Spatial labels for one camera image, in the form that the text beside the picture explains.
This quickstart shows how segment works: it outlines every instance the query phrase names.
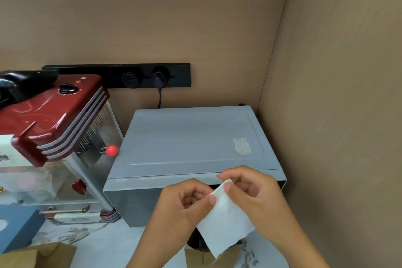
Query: wooden wall panel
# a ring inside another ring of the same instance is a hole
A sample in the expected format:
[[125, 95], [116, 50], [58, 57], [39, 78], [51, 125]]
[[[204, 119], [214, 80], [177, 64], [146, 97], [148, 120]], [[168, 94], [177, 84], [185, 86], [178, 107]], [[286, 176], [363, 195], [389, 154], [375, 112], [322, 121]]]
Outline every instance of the wooden wall panel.
[[[285, 0], [0, 0], [0, 70], [45, 64], [190, 62], [163, 108], [256, 108]], [[125, 131], [155, 89], [112, 89]]]
[[336, 267], [402, 267], [402, 0], [286, 0], [259, 118]]

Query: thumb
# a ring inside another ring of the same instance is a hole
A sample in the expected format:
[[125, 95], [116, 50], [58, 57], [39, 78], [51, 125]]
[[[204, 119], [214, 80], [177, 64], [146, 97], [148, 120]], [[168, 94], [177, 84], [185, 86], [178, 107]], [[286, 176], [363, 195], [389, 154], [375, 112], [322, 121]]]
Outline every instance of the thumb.
[[238, 186], [234, 185], [231, 182], [228, 182], [224, 185], [224, 190], [229, 198], [243, 210], [243, 212], [247, 213], [247, 209], [250, 206], [250, 196], [244, 193]]
[[188, 214], [195, 226], [208, 215], [208, 213], [213, 209], [215, 203], [215, 196], [208, 195], [199, 200], [192, 207], [188, 208]]

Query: person's left hand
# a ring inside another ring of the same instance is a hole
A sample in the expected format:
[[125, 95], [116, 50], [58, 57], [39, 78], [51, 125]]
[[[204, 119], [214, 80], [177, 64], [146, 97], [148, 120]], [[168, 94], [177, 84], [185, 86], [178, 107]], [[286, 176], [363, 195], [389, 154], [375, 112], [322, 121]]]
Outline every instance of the person's left hand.
[[214, 207], [212, 191], [196, 179], [165, 187], [127, 268], [163, 267]]

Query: microwave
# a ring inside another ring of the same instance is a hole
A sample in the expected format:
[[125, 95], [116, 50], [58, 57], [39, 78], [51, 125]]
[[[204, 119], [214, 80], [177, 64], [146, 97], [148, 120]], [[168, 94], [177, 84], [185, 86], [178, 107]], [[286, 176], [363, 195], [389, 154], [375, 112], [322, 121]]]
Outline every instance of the microwave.
[[286, 176], [250, 106], [143, 109], [134, 113], [103, 192], [130, 227], [148, 223], [162, 189], [247, 165]]

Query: white marble countertop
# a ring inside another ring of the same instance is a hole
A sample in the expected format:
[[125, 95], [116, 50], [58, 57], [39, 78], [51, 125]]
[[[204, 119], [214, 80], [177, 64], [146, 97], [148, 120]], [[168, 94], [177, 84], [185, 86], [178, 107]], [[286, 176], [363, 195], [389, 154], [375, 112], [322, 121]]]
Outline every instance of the white marble countertop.
[[[115, 223], [54, 225], [46, 221], [31, 245], [62, 242], [77, 247], [70, 268], [124, 268], [132, 256], [144, 227], [130, 228], [120, 219]], [[288, 268], [287, 262], [274, 246], [253, 231], [246, 237], [235, 268]], [[165, 268], [185, 268], [184, 249]]]

